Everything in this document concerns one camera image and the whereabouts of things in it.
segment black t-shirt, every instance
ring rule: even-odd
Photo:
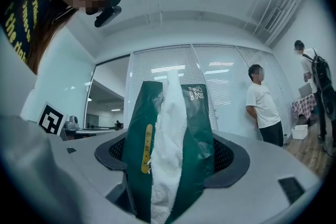
[[[2,16],[2,27],[22,61],[27,62],[36,25],[48,10],[50,0],[13,0]]]

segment table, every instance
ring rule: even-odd
[[[316,106],[316,100],[314,94],[311,93],[310,95],[292,103],[292,113],[295,119],[297,119],[299,115],[304,115],[308,120],[311,112],[314,110],[314,106]]]

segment laptop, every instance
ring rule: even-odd
[[[303,87],[299,88],[299,92],[300,92],[301,98],[304,98],[310,95],[312,93],[310,84],[307,83]]]

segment white tissue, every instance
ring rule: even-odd
[[[150,159],[152,224],[164,224],[173,208],[182,172],[186,128],[186,107],[177,70],[170,70],[167,72],[167,83],[163,85],[163,102],[155,124]]]

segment black backpack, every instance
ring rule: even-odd
[[[313,71],[313,80],[322,92],[332,86],[332,80],[331,80],[331,73],[330,68],[326,60],[324,60],[321,56],[318,56],[316,51],[314,59],[310,58],[308,55],[303,54],[303,57],[306,57],[308,60],[310,60],[311,63],[311,70]]]

